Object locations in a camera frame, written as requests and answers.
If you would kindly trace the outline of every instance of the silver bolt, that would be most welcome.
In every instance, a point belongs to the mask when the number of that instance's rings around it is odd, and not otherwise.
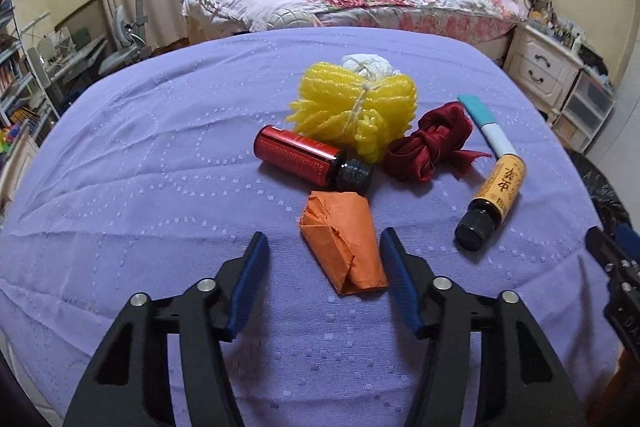
[[[518,294],[516,292],[507,290],[506,292],[502,292],[502,300],[508,302],[509,304],[515,304],[520,300],[520,297],[518,297]]]
[[[438,290],[449,290],[453,286],[451,281],[446,277],[436,277],[433,280],[433,285],[436,286]]]
[[[198,282],[198,290],[201,292],[210,292],[216,289],[216,282],[213,279],[203,279]]]
[[[132,298],[129,299],[129,302],[131,303],[132,306],[142,306],[143,304],[146,304],[148,300],[149,299],[145,294],[136,293],[135,295],[132,296]]]

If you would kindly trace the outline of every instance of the red satin cloth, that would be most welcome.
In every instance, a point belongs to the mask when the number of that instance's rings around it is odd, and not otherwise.
[[[386,172],[403,182],[426,182],[438,163],[447,161],[458,176],[486,152],[462,151],[473,124],[460,102],[449,102],[433,109],[418,121],[418,130],[389,144],[385,155]]]

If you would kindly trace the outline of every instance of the orange paper package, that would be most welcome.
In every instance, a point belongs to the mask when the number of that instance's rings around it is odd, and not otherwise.
[[[386,288],[366,198],[355,192],[311,192],[298,225],[339,295]]]

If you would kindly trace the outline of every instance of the yellow foam bundle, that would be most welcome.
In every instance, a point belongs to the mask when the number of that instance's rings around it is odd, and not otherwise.
[[[405,74],[377,82],[328,62],[313,64],[300,80],[300,99],[289,104],[293,131],[348,147],[366,162],[384,157],[415,118],[415,84]]]

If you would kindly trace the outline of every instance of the trash bag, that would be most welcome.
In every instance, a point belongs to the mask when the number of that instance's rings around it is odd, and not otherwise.
[[[612,239],[615,239],[618,225],[626,223],[630,228],[633,228],[625,205],[622,204],[604,174],[579,152],[571,150],[566,152],[580,173],[582,182],[591,197],[591,202],[600,216],[604,232]]]

